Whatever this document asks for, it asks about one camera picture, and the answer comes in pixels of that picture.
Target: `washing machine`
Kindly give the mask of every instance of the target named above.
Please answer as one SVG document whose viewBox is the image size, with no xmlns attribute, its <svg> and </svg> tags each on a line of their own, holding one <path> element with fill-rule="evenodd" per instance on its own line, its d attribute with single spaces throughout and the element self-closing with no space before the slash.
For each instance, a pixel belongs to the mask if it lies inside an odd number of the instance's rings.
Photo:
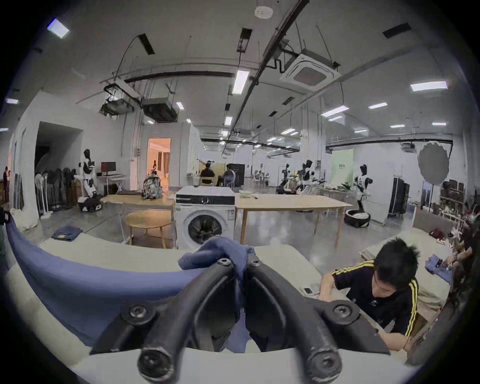
<svg viewBox="0 0 480 384">
<path fill-rule="evenodd" d="M 226 187 L 187 186 L 175 194 L 178 249 L 200 247 L 213 236 L 233 239 L 235 193 Z"/>
</svg>

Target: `smoke detector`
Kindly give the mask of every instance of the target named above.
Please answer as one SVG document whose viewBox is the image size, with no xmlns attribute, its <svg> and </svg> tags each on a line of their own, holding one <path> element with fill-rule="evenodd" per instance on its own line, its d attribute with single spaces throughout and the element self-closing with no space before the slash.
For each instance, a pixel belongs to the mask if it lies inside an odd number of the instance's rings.
<svg viewBox="0 0 480 384">
<path fill-rule="evenodd" d="M 255 16 L 259 19 L 270 19 L 273 16 L 273 9 L 264 5 L 255 8 Z"/>
<path fill-rule="evenodd" d="M 304 49 L 285 64 L 280 80 L 309 91 L 318 91 L 339 77 L 330 60 Z"/>
</svg>

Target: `round wooden table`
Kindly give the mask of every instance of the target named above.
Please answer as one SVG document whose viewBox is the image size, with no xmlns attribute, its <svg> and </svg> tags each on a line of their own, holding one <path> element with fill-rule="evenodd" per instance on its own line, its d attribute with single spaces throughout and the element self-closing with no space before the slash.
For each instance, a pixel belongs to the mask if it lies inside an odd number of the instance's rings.
<svg viewBox="0 0 480 384">
<path fill-rule="evenodd" d="M 163 238 L 163 227 L 172 224 L 170 211 L 145 209 L 142 211 L 130 212 L 125 216 L 125 223 L 130 227 L 130 245 L 132 245 L 133 238 L 132 228 L 145 229 L 145 235 L 148 235 L 148 230 L 150 228 L 159 228 L 163 248 L 167 247 L 165 245 L 165 239 Z"/>
</svg>

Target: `backpack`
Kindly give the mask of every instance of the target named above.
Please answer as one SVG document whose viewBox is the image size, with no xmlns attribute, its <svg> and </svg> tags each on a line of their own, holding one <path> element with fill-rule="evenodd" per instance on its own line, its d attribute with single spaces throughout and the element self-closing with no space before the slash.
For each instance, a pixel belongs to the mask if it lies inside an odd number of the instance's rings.
<svg viewBox="0 0 480 384">
<path fill-rule="evenodd" d="M 162 197 L 162 187 L 160 186 L 160 178 L 157 175 L 148 175 L 144 181 L 142 190 L 144 199 L 159 199 Z"/>
</svg>

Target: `yellow stripe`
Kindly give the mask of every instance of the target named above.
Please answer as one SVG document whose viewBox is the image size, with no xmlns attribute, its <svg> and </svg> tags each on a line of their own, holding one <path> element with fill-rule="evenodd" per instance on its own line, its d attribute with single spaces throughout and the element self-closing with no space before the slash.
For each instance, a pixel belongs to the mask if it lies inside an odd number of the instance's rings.
<svg viewBox="0 0 480 384">
<path fill-rule="evenodd" d="M 369 260 L 369 261 L 366 261 L 362 264 L 358 264 L 354 267 L 346 267 L 346 268 L 343 268 L 343 269 L 339 269 L 339 270 L 336 270 L 334 269 L 331 274 L 332 275 L 338 275 L 338 274 L 341 274 L 341 273 L 345 273 L 345 272 L 350 272 L 350 271 L 354 271 L 356 269 L 359 269 L 359 268 L 363 268 L 363 267 L 368 267 L 368 266 L 373 266 L 373 260 Z"/>
<path fill-rule="evenodd" d="M 415 320 L 415 313 L 417 312 L 417 296 L 418 296 L 417 282 L 415 280 L 412 280 L 408 286 L 412 290 L 412 314 L 410 316 L 410 321 L 408 322 L 405 336 L 410 336 L 410 333 L 412 332 L 413 321 Z"/>
</svg>

